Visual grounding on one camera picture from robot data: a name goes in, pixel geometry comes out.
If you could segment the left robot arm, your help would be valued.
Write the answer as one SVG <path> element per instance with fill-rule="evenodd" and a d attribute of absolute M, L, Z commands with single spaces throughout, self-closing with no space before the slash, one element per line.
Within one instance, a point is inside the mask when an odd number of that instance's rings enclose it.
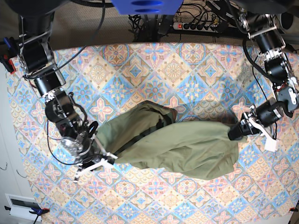
<path fill-rule="evenodd" d="M 244 9 L 240 12 L 230 10 L 239 30 L 246 34 L 242 42 L 243 51 L 250 64 L 272 83 L 274 97 L 258 107 L 252 105 L 249 112 L 244 112 L 241 120 L 228 132 L 230 140 L 239 140 L 243 136 L 262 134 L 266 137 L 264 149 L 275 152 L 277 139 L 275 133 L 266 129 L 287 116 L 291 118 L 299 108 L 297 79 L 286 54 L 285 42 L 279 33 L 271 14 L 249 15 Z M 256 41 L 264 56 L 264 68 L 257 65 L 249 55 L 246 43 Z"/>

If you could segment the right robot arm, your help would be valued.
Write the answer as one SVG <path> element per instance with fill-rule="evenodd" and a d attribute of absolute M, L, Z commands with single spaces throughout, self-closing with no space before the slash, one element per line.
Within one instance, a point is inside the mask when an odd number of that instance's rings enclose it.
<path fill-rule="evenodd" d="M 99 167 L 113 168 L 117 157 L 107 152 L 96 137 L 98 123 L 89 122 L 85 111 L 77 113 L 82 106 L 75 102 L 72 92 L 64 91 L 66 81 L 50 46 L 54 14 L 65 1 L 8 0 L 6 4 L 18 15 L 19 37 L 4 38 L 7 52 L 0 61 L 14 73 L 12 58 L 17 57 L 24 79 L 45 100 L 48 121 L 56 125 L 61 145 L 74 157 L 74 180 Z"/>

